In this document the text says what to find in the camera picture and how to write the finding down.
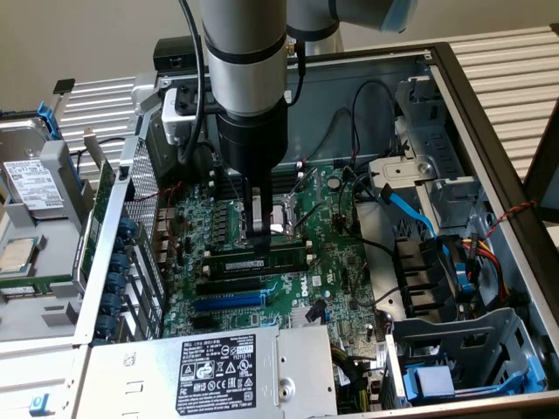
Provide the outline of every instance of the power supply label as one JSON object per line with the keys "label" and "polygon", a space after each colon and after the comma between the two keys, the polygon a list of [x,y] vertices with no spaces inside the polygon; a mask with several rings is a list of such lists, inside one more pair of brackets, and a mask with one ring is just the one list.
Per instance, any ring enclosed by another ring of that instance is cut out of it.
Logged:
{"label": "power supply label", "polygon": [[256,335],[183,343],[176,392],[181,416],[256,407]]}

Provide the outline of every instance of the capacitor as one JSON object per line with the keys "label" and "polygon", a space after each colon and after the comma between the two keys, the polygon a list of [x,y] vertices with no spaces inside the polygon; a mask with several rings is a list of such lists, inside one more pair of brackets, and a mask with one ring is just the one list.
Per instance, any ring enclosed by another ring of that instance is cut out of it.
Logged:
{"label": "capacitor", "polygon": [[375,328],[370,323],[367,325],[367,342],[370,342],[370,338],[373,336]]}
{"label": "capacitor", "polygon": [[122,295],[126,289],[126,277],[117,272],[109,272],[105,281],[105,291]]}
{"label": "capacitor", "polygon": [[337,192],[342,187],[342,182],[335,176],[331,176],[326,181],[326,186],[330,192]]}
{"label": "capacitor", "polygon": [[95,322],[95,332],[98,336],[108,338],[116,333],[116,319],[112,316],[100,314]]}
{"label": "capacitor", "polygon": [[117,236],[114,239],[113,251],[115,253],[125,253],[126,252],[126,245],[124,243],[124,240],[122,240],[122,237]]}
{"label": "capacitor", "polygon": [[126,273],[130,269],[130,260],[127,255],[113,253],[109,262],[109,268],[112,272]]}
{"label": "capacitor", "polygon": [[120,296],[105,292],[103,295],[101,295],[99,309],[104,314],[114,316],[121,310],[121,304],[122,302]]}

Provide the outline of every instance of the motherboard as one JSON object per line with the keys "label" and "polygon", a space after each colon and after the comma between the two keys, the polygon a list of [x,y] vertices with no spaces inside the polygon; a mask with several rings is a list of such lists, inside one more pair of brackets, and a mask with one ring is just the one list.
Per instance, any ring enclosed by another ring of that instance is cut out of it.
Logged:
{"label": "motherboard", "polygon": [[[326,323],[333,345],[348,355],[375,357],[379,334],[375,315],[371,308],[356,303],[349,283],[359,299],[372,298],[369,275],[363,274],[367,270],[363,245],[342,234],[336,221],[347,215],[344,222],[351,224],[352,196],[348,191],[342,195],[340,212],[342,170],[323,166],[313,173],[291,195],[274,197],[278,208],[274,205],[273,230],[279,234],[265,254],[252,250],[244,240],[242,204],[237,197],[220,200],[204,185],[179,194],[173,218],[164,220],[173,242],[170,246],[179,248],[167,261],[169,306],[164,337],[310,326],[309,311],[318,303],[324,307],[325,319],[315,323]],[[288,198],[291,206],[285,205]],[[296,220],[302,222],[290,235],[281,234],[293,228]],[[256,292],[233,294],[232,302],[223,298],[235,289],[233,285],[251,281],[258,282],[252,284]],[[242,306],[245,300],[234,298],[246,299],[248,306]]]}

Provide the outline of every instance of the blue latch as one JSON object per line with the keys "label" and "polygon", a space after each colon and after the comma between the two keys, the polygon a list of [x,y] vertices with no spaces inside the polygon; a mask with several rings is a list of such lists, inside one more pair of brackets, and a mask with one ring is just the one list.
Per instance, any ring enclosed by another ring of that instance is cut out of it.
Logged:
{"label": "blue latch", "polygon": [[422,402],[444,402],[449,399],[458,401],[541,392],[546,387],[542,364],[535,356],[530,356],[527,361],[527,371],[515,371],[500,384],[461,390],[454,389],[448,366],[408,367],[404,375],[405,393],[412,404],[422,404]]}
{"label": "blue latch", "polygon": [[45,118],[45,123],[49,128],[51,137],[54,140],[62,140],[59,124],[56,121],[56,118],[54,117],[54,113],[52,112],[52,109],[49,108],[47,105],[45,105],[44,102],[41,102],[41,104],[38,106],[37,113],[39,114],[39,116]]}
{"label": "blue latch", "polygon": [[36,395],[32,398],[31,404],[29,405],[29,414],[33,417],[43,417],[51,414],[46,409],[46,403],[49,401],[48,393],[44,395]]}

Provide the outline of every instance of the pci express slot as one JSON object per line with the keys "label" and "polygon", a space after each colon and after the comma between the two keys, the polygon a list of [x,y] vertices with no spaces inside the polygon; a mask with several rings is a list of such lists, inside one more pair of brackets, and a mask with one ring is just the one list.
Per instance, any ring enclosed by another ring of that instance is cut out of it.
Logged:
{"label": "pci express slot", "polygon": [[266,306],[266,295],[260,292],[249,294],[228,295],[214,299],[199,299],[194,303],[194,309],[199,312],[212,312],[229,308]]}
{"label": "pci express slot", "polygon": [[259,291],[264,284],[260,278],[247,278],[235,281],[207,282],[196,285],[197,295],[234,294],[238,292]]}
{"label": "pci express slot", "polygon": [[220,251],[205,257],[211,280],[251,278],[308,271],[303,244],[273,246],[265,255],[255,251]]}

